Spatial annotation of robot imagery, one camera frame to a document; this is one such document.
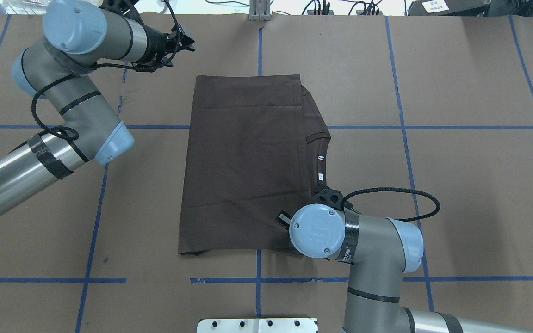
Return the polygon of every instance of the white bracket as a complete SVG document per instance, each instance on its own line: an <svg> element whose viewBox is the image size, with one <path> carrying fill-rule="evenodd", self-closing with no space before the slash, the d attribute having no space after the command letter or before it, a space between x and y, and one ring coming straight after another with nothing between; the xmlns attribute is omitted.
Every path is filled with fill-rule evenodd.
<svg viewBox="0 0 533 333"><path fill-rule="evenodd" d="M250 0L250 21L271 20L271 0Z"/></svg>
<svg viewBox="0 0 533 333"><path fill-rule="evenodd" d="M197 333L317 333L312 318L201 320Z"/></svg>

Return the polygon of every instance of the paper label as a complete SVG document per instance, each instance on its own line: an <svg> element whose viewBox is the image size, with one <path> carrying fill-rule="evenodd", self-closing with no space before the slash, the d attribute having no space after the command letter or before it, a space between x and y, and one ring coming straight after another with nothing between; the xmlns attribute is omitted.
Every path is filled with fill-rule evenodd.
<svg viewBox="0 0 533 333"><path fill-rule="evenodd" d="M429 13L450 10L444 0L427 1L427 2L423 2L422 4L423 4L423 7L425 7L425 10Z"/></svg>

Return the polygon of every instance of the white mounting plate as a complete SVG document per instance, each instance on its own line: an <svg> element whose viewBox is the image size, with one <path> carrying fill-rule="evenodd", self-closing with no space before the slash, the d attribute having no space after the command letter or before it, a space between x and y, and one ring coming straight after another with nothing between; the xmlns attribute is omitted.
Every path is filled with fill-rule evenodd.
<svg viewBox="0 0 533 333"><path fill-rule="evenodd" d="M317 333L317 331L317 320L312 318L201 320L197 325L197 333Z"/></svg>

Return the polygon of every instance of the blue joint cap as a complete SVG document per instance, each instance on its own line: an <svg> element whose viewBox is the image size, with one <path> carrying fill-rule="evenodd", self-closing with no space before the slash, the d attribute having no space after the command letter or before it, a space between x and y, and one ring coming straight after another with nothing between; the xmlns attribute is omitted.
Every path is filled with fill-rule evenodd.
<svg viewBox="0 0 533 333"><path fill-rule="evenodd" d="M26 74L24 74L24 66L22 65L25 52L26 50L24 50L24 52L22 52L22 54L15 59L13 65L11 65L11 77L13 78L13 82L15 82L20 89L28 93L28 95L34 97L34 95L36 95L36 89L32 88L32 85L30 82L28 82ZM44 95L40 95L39 99L46 99L46 97Z"/></svg>
<svg viewBox="0 0 533 333"><path fill-rule="evenodd" d="M79 0L55 0L43 18L44 35L57 49L71 55L95 50L108 30L101 9Z"/></svg>
<svg viewBox="0 0 533 333"><path fill-rule="evenodd" d="M110 133L100 150L98 150L94 159L102 165L108 164L120 154L131 149L134 144L135 139L133 139L131 132L129 132L124 122L120 122Z"/></svg>
<svg viewBox="0 0 533 333"><path fill-rule="evenodd" d="M289 237L303 255L329 257L341 248L345 222L336 210L323 204L309 204L291 219Z"/></svg>
<svg viewBox="0 0 533 333"><path fill-rule="evenodd" d="M423 234L419 228L409 222L398 221L387 217L398 232L402 249L404 249L404 261L406 265L404 272L415 272L421 266L425 244L423 243Z"/></svg>

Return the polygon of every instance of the gray robot arm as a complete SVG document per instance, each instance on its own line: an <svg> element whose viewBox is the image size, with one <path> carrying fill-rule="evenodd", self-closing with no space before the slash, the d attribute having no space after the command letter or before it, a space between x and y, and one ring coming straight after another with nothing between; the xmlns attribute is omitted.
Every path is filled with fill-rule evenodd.
<svg viewBox="0 0 533 333"><path fill-rule="evenodd" d="M351 264L344 333L533 333L400 307L402 273L416 271L423 256L415 225L324 204L309 204L286 223L302 254Z"/></svg>
<svg viewBox="0 0 533 333"><path fill-rule="evenodd" d="M171 66L163 59L167 53L194 50L194 40L180 25L171 34L161 34L120 15L117 6L125 2L116 0L116 4L102 10L80 0L51 2L43 18L45 37L13 64L16 84L32 96L43 93L65 122L34 135L0 160L0 215L88 161L107 164L135 143L87 77L98 67L96 61L116 59L153 72Z"/></svg>

